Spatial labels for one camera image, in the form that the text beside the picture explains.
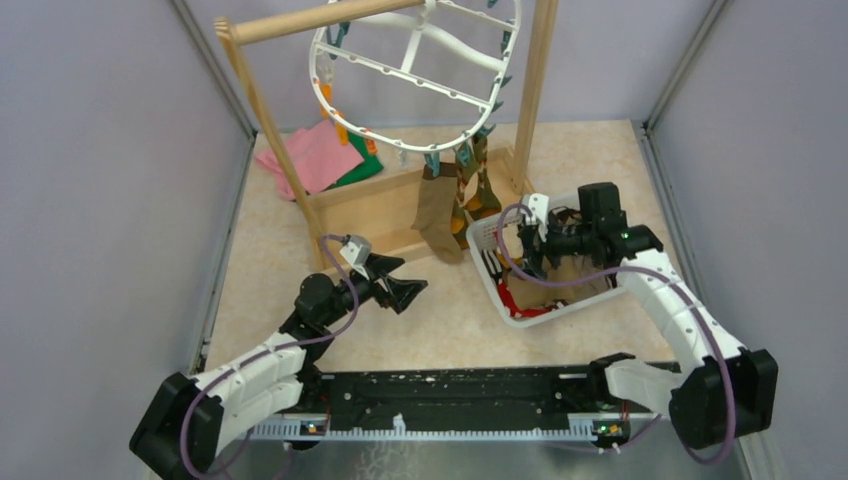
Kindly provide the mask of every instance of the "wooden board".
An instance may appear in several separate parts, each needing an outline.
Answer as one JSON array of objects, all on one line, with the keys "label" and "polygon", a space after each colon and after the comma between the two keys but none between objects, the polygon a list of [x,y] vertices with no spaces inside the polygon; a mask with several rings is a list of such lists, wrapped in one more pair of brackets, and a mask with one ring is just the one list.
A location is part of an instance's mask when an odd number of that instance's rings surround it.
[{"label": "wooden board", "polygon": [[[521,198],[513,192],[511,158],[512,147],[489,152],[492,189],[504,206]],[[432,253],[418,231],[411,228],[418,207],[420,181],[421,170],[401,172],[322,192],[311,197],[311,201],[323,231],[361,235],[371,242],[374,252],[411,262]],[[525,180],[522,194],[534,191],[530,181]],[[333,253],[345,265],[335,246]],[[336,277],[335,269],[323,255],[313,258],[312,269]]]}]

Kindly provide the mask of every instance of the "plastic basket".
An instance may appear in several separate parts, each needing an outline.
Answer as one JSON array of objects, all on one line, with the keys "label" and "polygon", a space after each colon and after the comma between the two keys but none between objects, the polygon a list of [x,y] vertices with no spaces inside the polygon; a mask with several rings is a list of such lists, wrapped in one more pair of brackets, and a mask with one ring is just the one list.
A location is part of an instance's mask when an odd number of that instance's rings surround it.
[{"label": "plastic basket", "polygon": [[[580,202],[577,196],[577,192],[573,192],[557,197],[550,197],[550,203],[548,206],[549,208],[569,207],[579,209]],[[521,213],[518,210],[513,210],[509,213],[509,215],[507,215],[504,225],[517,224],[520,219]],[[492,303],[495,304],[495,308],[498,309],[498,313],[500,313],[501,318],[503,318],[503,321],[506,322],[508,325],[518,328],[532,327],[533,325],[548,322],[555,318],[564,317],[569,313],[582,310],[588,306],[601,303],[605,300],[609,300],[610,298],[615,297],[616,295],[624,293],[624,289],[622,287],[618,287],[615,289],[607,290],[606,292],[600,293],[598,295],[586,298],[579,302],[572,303],[571,305],[565,305],[563,307],[554,309],[548,313],[536,317],[512,318],[506,306],[504,306],[503,302],[501,301],[500,296],[498,295],[497,287],[489,276],[489,271],[486,268],[486,264],[484,263],[485,261],[481,253],[482,250],[497,249],[497,241],[495,240],[495,232],[497,231],[497,229],[498,215],[493,215],[491,217],[487,217],[472,223],[468,227],[466,236],[468,238],[469,249],[471,250],[471,258],[474,260],[474,267],[477,268],[477,273],[480,274],[480,278],[483,281],[483,285],[486,287],[486,292],[489,294],[489,298],[492,300]],[[516,257],[519,253],[520,252],[510,252],[513,258]]]}]

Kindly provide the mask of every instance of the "wooden dowel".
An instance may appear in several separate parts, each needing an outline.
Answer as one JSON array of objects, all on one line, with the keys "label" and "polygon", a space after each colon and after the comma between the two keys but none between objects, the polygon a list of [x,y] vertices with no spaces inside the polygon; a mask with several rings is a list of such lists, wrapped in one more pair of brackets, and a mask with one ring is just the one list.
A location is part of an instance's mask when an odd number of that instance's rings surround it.
[{"label": "wooden dowel", "polygon": [[291,35],[327,25],[356,20],[378,13],[423,5],[424,0],[344,0],[299,12],[260,18],[234,26],[239,45]]},{"label": "wooden dowel", "polygon": [[515,193],[521,192],[527,177],[527,162],[530,160],[530,146],[533,143],[533,132],[536,130],[539,100],[545,83],[545,70],[548,66],[558,6],[559,0],[539,0],[533,15],[530,58],[524,73],[524,91],[521,94],[521,112],[518,115],[515,157],[512,163],[512,188]]},{"label": "wooden dowel", "polygon": [[227,57],[233,65],[233,70],[236,72],[239,82],[242,84],[244,91],[247,93],[247,100],[250,102],[250,106],[253,108],[256,118],[262,126],[262,131],[265,132],[265,136],[268,137],[268,143],[271,144],[271,150],[273,150],[274,156],[277,157],[277,163],[280,164],[280,168],[283,170],[286,180],[288,180],[289,185],[292,187],[294,197],[297,200],[300,209],[303,211],[304,217],[306,217],[306,223],[309,226],[310,235],[313,239],[320,237],[324,232],[321,227],[321,223],[318,221],[315,208],[310,201],[311,199],[307,196],[306,190],[303,188],[303,184],[300,183],[297,171],[291,163],[289,154],[283,144],[283,139],[280,137],[280,132],[277,130],[277,122],[274,121],[274,118],[268,109],[268,104],[265,103],[265,99],[259,89],[259,85],[256,83],[256,78],[253,76],[253,71],[250,68],[247,57],[245,57],[244,52],[241,50],[237,37],[234,36],[232,24],[224,17],[216,19],[215,33],[218,35],[218,40],[221,41],[224,51],[227,52]]}]

